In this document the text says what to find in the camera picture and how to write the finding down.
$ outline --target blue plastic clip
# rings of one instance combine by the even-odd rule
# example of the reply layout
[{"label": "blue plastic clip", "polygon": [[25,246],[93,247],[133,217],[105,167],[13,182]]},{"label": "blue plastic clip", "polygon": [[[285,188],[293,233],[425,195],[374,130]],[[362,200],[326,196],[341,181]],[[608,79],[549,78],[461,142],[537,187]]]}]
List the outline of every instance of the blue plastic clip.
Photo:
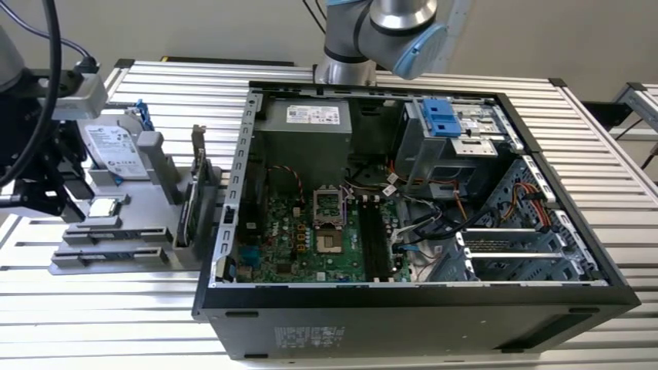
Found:
[{"label": "blue plastic clip", "polygon": [[147,112],[147,106],[145,103],[138,99],[134,103],[134,108],[138,109],[139,111],[139,116],[141,116],[141,128],[145,131],[154,131],[153,128],[153,123],[150,122],[150,114]]},{"label": "blue plastic clip", "polygon": [[461,125],[453,116],[452,105],[445,99],[422,99],[422,116],[432,136],[458,137]]}]

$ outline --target aluminum table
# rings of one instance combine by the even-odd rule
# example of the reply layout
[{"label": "aluminum table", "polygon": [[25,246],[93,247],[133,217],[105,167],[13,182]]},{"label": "aluminum table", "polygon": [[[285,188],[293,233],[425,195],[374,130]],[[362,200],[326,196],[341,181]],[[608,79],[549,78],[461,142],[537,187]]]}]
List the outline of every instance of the aluminum table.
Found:
[{"label": "aluminum table", "polygon": [[[213,164],[230,168],[248,80],[309,82],[298,67],[133,62],[110,73],[111,102],[142,99],[164,150],[192,160],[206,126]],[[50,276],[65,225],[9,216],[0,229],[0,368],[658,368],[658,189],[555,80],[377,75],[380,86],[505,93],[641,306],[540,355],[232,362],[192,321],[196,272]]]}]

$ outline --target green circuit board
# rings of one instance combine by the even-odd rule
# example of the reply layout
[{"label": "green circuit board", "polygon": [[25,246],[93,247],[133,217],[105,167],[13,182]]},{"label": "green circuit board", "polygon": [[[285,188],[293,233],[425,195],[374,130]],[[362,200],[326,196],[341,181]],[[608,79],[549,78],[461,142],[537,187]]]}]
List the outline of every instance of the green circuit board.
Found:
[{"label": "green circuit board", "polygon": [[[242,246],[257,249],[257,260],[250,267],[238,259],[238,281],[253,283],[310,283],[310,282],[365,282],[364,258],[360,246],[358,212],[356,202],[345,203],[346,222],[333,236],[340,238],[340,250],[336,253],[318,253],[317,233],[312,226],[312,199],[300,207],[297,217],[293,208],[297,199],[270,197],[268,201],[265,233],[258,246]],[[332,204],[321,204],[330,209]],[[380,208],[385,222],[396,220],[394,205],[382,203]],[[409,281],[409,271],[402,268],[393,275],[394,281]]]}]

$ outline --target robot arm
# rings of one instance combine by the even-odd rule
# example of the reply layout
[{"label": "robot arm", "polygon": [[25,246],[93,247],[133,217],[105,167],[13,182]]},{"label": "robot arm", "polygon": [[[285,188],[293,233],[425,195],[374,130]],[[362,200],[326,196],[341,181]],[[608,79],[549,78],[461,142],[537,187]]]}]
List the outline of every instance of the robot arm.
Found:
[{"label": "robot arm", "polygon": [[50,35],[49,72],[23,67],[0,26],[0,209],[30,217],[61,216],[63,221],[77,222],[83,215],[69,192],[77,199],[90,199],[93,192],[83,180],[81,162],[86,151],[74,119],[97,116],[106,94],[97,75],[61,70],[54,3],[43,0],[43,5]]},{"label": "robot arm", "polygon": [[378,64],[402,79],[428,70],[445,41],[437,0],[326,0],[324,60],[314,82],[373,85]]}]

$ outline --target power supply label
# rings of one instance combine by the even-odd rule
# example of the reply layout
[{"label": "power supply label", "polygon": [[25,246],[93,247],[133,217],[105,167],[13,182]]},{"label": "power supply label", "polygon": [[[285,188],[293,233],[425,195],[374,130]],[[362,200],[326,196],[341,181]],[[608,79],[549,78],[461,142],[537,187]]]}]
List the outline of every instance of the power supply label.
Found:
[{"label": "power supply label", "polygon": [[344,334],[344,326],[274,327],[276,347],[281,349],[340,347]]},{"label": "power supply label", "polygon": [[147,177],[130,133],[119,126],[83,126],[106,170],[123,179]]},{"label": "power supply label", "polygon": [[340,112],[336,106],[289,106],[285,111],[285,122],[338,125]]}]

